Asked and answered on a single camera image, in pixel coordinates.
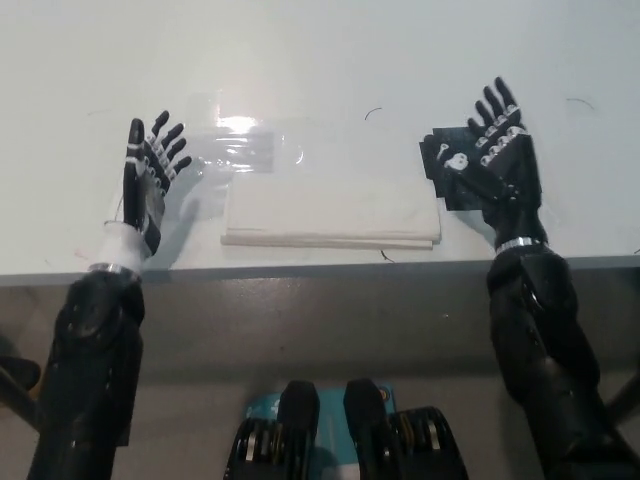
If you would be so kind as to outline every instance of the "robotic arm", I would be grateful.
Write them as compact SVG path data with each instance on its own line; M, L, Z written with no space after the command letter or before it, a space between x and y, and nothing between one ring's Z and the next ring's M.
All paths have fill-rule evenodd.
M41 424L29 480L108 480L116 447L126 444L142 360L143 262L160 244L164 196L191 163L177 125L158 139L163 112L144 137L131 123L123 176L122 219L105 224L90 272L69 289L56 319L38 399Z
M487 284L491 340L511 397L524 409L548 479L640 478L640 463L609 421L600 370L576 321L578 302L564 259L547 247L538 219L541 188L531 135L504 82L485 87L491 112L469 120L471 157L440 147L445 168L483 201L496 232Z

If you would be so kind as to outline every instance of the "transparent plastic sheet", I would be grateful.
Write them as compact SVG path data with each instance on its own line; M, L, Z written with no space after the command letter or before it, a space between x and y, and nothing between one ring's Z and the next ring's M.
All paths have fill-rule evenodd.
M415 139L406 132L307 118L216 117L210 124L187 123L187 150L194 162L172 186L165 221L189 214L194 201L196 221L222 217L229 184L238 174L304 173L354 181L362 176L424 175Z

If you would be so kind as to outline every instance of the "folded white towel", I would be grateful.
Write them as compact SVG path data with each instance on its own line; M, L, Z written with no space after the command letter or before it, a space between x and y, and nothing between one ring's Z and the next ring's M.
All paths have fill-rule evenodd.
M426 178L236 175L227 194L227 245L431 248L440 239Z

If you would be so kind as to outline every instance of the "white table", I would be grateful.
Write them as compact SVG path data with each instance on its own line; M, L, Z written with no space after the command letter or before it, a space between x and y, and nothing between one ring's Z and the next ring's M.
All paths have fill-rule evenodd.
M415 168L422 136L463 125L498 74L536 140L553 248L577 267L640 265L635 0L13 0L0 9L2 285L86 271L134 116L167 108L189 129L206 120L209 100L219 118L340 132L382 107L367 125L381 138L401 132L411 158L398 165ZM404 168L385 155L354 166ZM385 252L396 265L378 251L221 247L219 216L183 218L176 230L176 215L149 278L486 268L490 245L469 226L481 226L479 215L441 214L441 244Z

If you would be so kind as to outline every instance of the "metal wrist ring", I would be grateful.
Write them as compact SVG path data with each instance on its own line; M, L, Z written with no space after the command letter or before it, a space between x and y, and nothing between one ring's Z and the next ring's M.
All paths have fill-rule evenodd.
M90 272L109 272L116 275L121 275L122 278L132 281L139 282L140 276L135 273L133 270L123 267L121 265L116 265L115 263L94 263L89 266Z
M544 245L544 242L531 237L517 237L504 242L502 245L496 248L496 256L512 248L529 247L531 245Z

